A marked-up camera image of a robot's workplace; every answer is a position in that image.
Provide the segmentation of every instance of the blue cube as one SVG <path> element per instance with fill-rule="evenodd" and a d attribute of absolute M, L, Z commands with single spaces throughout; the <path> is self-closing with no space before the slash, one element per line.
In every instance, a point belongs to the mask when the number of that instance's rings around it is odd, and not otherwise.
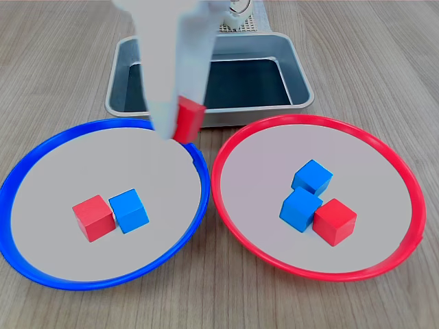
<path fill-rule="evenodd" d="M 304 232 L 312 223 L 314 212 L 323 201 L 300 186 L 283 202 L 280 218 L 299 232 Z"/>
<path fill-rule="evenodd" d="M 291 187 L 296 189 L 300 186 L 318 197 L 327 189 L 332 176 L 318 162 L 311 160 L 294 175 Z"/>
<path fill-rule="evenodd" d="M 108 201 L 124 234 L 150 222 L 136 190 L 126 191 Z"/>

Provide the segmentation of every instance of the metal tray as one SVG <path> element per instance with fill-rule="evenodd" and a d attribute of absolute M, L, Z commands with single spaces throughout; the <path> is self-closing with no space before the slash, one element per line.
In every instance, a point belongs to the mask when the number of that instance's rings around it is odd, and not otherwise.
<path fill-rule="evenodd" d="M 137 37 L 117 44 L 105 107 L 115 117 L 148 119 L 141 94 Z M 314 93 L 284 34 L 218 34 L 202 127 L 247 125 L 311 105 Z"/>

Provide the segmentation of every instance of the robotic arm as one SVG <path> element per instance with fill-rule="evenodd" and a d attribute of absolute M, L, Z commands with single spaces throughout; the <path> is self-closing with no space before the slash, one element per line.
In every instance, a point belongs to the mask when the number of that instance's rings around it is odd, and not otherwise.
<path fill-rule="evenodd" d="M 145 104 L 164 139 L 190 143 L 202 124 L 219 26 L 230 0 L 113 0 L 139 37 Z"/>

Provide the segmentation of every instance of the wooden table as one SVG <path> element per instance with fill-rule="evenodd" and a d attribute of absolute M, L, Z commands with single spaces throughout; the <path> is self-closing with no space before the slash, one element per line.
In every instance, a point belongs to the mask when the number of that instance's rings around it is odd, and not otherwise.
<path fill-rule="evenodd" d="M 175 257 L 113 289 L 48 289 L 2 258 L 0 328 L 439 328 L 439 2 L 266 6 L 316 93 L 306 112 L 368 130 L 417 175 L 427 227 L 412 257 L 366 282 L 305 280 L 244 249 L 211 202 Z M 0 2 L 1 181 L 50 136 L 109 117 L 115 45 L 133 33 L 130 17 L 107 1 Z M 197 145 L 210 169 L 234 131 L 201 133 Z"/>

